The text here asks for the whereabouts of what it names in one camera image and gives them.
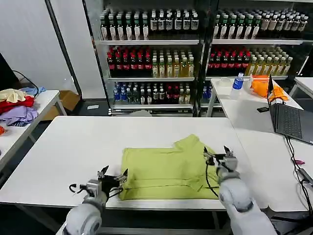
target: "cardboard box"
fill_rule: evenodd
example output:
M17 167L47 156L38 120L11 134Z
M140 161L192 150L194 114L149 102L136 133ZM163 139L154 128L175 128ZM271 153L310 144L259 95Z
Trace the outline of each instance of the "cardboard box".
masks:
M80 96L72 91L60 91L59 98L63 107L67 110L73 111L77 103L80 101ZM53 120L59 114L57 108L52 106L48 113L44 116L42 121Z

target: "red cloth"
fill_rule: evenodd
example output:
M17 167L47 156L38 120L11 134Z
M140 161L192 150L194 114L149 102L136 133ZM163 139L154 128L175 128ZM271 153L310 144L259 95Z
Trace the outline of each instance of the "red cloth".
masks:
M18 101L17 103L7 102L6 100L0 102L0 114L7 112L16 106L32 107L34 105L34 98L33 97L26 96L25 99L26 100Z

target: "black phone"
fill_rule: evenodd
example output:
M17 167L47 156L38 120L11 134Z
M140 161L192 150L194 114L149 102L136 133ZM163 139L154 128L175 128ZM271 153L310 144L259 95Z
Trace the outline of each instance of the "black phone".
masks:
M264 112L269 111L269 108L268 107L262 107L262 108L257 108L256 110L259 111L259 113L264 113Z

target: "purple cloth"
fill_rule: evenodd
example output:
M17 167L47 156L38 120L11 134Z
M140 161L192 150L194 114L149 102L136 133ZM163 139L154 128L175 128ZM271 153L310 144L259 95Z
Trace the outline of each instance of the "purple cloth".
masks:
M25 106L18 106L0 115L0 120L6 122L7 126L15 122L31 123L38 116L37 110Z

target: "orange cloth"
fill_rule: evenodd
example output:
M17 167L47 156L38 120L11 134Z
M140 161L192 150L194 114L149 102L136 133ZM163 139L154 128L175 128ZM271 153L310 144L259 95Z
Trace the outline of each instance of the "orange cloth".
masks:
M253 91L257 93L258 95L266 98L268 95L268 81L264 80L253 80L251 84ZM282 100L288 100L288 97L284 94L284 90L274 85L274 90L269 96L269 101L271 102L275 98L280 98Z

